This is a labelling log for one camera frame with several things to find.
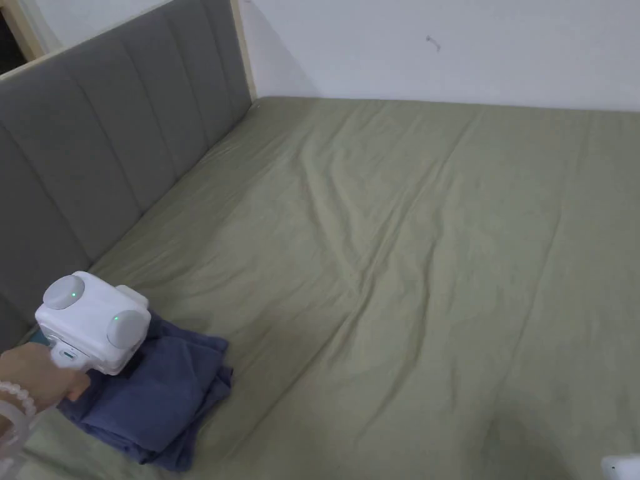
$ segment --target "green bed sheet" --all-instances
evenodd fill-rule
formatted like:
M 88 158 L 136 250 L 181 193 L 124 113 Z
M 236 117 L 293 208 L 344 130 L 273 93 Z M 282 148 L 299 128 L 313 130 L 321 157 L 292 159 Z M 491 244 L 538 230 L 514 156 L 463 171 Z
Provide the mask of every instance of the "green bed sheet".
M 231 342 L 183 478 L 600 479 L 640 452 L 639 154 L 633 113 L 256 102 L 92 269 Z M 57 413 L 27 457 L 175 477 Z

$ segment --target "white wall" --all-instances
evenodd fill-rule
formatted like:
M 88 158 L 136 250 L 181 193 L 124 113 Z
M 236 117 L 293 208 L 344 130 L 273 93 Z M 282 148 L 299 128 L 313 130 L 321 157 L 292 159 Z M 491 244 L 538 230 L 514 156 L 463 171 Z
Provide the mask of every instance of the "white wall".
M 78 44 L 166 0 L 20 0 L 47 51 Z
M 240 0 L 240 7 L 259 97 L 640 109 L 638 0 Z

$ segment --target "white handheld device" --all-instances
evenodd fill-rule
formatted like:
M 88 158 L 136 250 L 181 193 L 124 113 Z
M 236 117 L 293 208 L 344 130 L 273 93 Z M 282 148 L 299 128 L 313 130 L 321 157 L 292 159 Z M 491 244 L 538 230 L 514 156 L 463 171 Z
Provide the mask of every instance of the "white handheld device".
M 117 375 L 147 335 L 148 305 L 125 285 L 77 271 L 51 284 L 36 320 L 57 366 Z

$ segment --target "white bracelet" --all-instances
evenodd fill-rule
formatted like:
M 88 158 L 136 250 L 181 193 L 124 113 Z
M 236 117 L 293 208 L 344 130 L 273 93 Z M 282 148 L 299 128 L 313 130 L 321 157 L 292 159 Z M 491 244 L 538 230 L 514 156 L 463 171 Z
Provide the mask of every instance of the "white bracelet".
M 7 418 L 13 424 L 12 435 L 2 437 L 0 444 L 0 459 L 15 455 L 20 451 L 29 436 L 29 421 L 27 416 L 19 408 L 0 400 L 0 415 Z
M 8 381 L 0 381 L 0 392 L 6 392 L 16 397 L 22 402 L 22 408 L 27 418 L 32 419 L 36 415 L 36 406 L 33 403 L 33 398 L 29 396 L 29 392 L 16 383 L 9 383 Z

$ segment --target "gray round button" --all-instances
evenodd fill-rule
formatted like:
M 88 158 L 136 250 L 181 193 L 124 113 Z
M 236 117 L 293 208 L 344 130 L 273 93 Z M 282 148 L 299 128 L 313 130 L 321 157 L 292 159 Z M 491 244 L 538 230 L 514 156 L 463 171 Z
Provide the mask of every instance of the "gray round button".
M 83 279 L 75 275 L 67 275 L 53 282 L 44 292 L 42 301 L 53 310 L 63 310 L 80 300 L 84 293 Z
M 127 350 L 137 345 L 146 332 L 145 317 L 135 310 L 124 310 L 111 319 L 107 338 L 114 347 Z

